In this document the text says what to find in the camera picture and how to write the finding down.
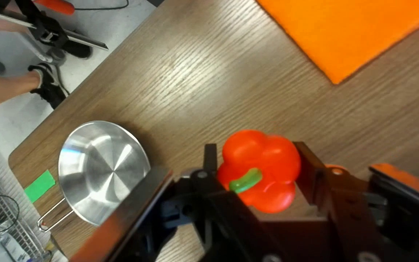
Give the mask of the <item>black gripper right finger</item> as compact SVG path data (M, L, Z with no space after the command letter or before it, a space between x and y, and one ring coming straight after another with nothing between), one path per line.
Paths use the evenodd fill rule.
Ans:
M297 185L310 206L326 217L342 262L380 262L380 233L364 190L345 169L335 175L305 143L295 142L301 158Z

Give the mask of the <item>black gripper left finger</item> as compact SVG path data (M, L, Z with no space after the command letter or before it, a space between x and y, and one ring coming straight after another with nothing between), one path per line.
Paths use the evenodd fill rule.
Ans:
M217 168L217 146L207 145L202 168L176 184L170 226L193 226L204 247L201 262L285 262L268 229L217 181Z

